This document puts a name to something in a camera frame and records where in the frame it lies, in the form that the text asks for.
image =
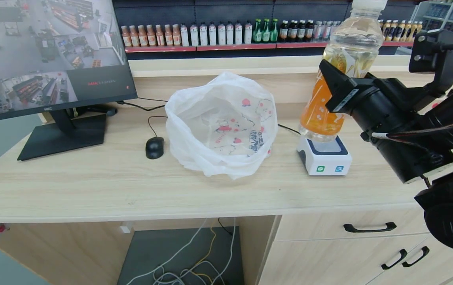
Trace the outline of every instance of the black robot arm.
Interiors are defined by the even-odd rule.
[[[383,155],[403,183],[436,173],[453,163],[453,92],[424,115],[418,111],[445,96],[453,84],[453,33],[417,34],[410,72],[434,73],[423,87],[408,88],[395,78],[349,78],[326,60],[320,71],[332,93],[330,112],[350,115],[360,137]],[[434,180],[415,200],[425,211],[432,235],[453,248],[453,173]]]

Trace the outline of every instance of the drawer handle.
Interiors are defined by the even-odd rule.
[[[415,262],[413,262],[413,263],[402,262],[402,266],[411,267],[411,266],[415,265],[418,261],[422,260],[425,256],[427,256],[427,254],[430,252],[430,249],[428,247],[422,247],[421,251],[423,251],[423,255],[420,256],[420,258],[418,258]]]
[[[390,268],[392,268],[393,266],[397,265],[397,263],[399,263],[400,261],[402,261],[402,259],[406,258],[406,256],[408,255],[408,252],[405,250],[405,249],[401,249],[399,251],[400,253],[400,258],[398,259],[398,261],[396,261],[395,263],[393,263],[392,265],[388,266],[385,264],[383,264],[381,266],[381,268],[383,268],[383,270],[389,270]]]
[[[393,231],[397,225],[394,222],[387,222],[386,229],[379,229],[379,230],[359,230],[353,227],[351,224],[344,224],[344,229],[350,233],[380,233],[380,232],[389,232]]]

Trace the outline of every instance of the printed plastic bag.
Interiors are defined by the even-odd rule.
[[[165,110],[170,152],[207,177],[252,175],[270,155],[277,134],[272,94],[231,72],[175,92]]]

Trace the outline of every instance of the yellow cable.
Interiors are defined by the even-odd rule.
[[[212,251],[212,245],[214,244],[214,240],[216,239],[216,232],[212,229],[212,227],[214,227],[215,223],[216,223],[216,220],[214,220],[212,222],[212,225],[210,225],[210,231],[212,231],[212,234],[214,234],[214,237],[212,238],[212,240],[210,242],[210,247],[208,247],[208,253],[200,261],[198,261],[194,266],[196,266],[198,263],[201,263],[202,261],[204,261],[205,258],[208,258],[208,256],[210,255],[210,252]],[[207,274],[196,274],[193,271],[192,271],[192,274],[194,274],[195,276],[206,276],[208,278],[208,281],[210,282],[210,285],[212,285],[212,278],[210,278],[210,276],[208,276]]]

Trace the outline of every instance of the cabinet door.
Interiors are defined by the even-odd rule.
[[[277,241],[259,285],[365,285],[411,251],[426,235],[359,239]]]
[[[421,258],[424,247],[428,254]],[[383,272],[369,285],[438,285],[453,277],[453,249],[431,235],[408,254],[405,262],[406,266],[413,265],[404,267],[402,262]]]

